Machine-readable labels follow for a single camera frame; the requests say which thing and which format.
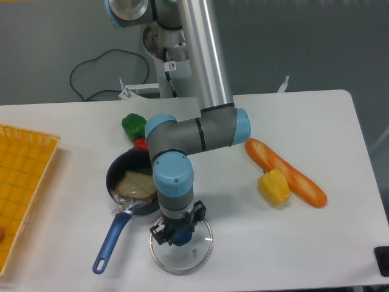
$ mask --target black frying pan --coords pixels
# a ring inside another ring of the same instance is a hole
[[[132,148],[126,153],[120,155],[111,164],[106,176],[106,187],[109,195],[114,199],[115,189],[117,183],[124,177],[127,170],[143,173],[145,175],[152,175],[150,157],[147,150],[138,150]],[[124,226],[129,222],[132,215],[148,215],[159,209],[158,200],[152,200],[148,204],[134,206],[129,211],[118,213],[109,228],[108,234],[104,240],[103,246],[98,253],[96,261],[93,265],[93,272],[101,274],[104,272],[109,258],[115,248],[116,242],[119,239],[120,233]]]

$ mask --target baguette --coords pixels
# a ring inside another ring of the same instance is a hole
[[[316,208],[326,205],[327,196],[321,188],[279,157],[267,145],[254,138],[250,138],[244,144],[244,149],[250,158],[263,170],[267,172],[272,169],[282,170],[291,191],[303,201]]]

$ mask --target green bell pepper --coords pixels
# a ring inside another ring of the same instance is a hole
[[[145,125],[147,121],[138,114],[129,114],[122,120],[122,127],[131,142],[136,139],[145,138]]]

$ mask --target red pepper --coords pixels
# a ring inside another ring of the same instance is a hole
[[[134,148],[139,150],[148,150],[146,139],[144,138],[136,139],[134,143]]]

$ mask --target orange basket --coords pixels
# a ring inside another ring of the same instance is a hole
[[[0,124],[0,276],[27,221],[60,137]]]

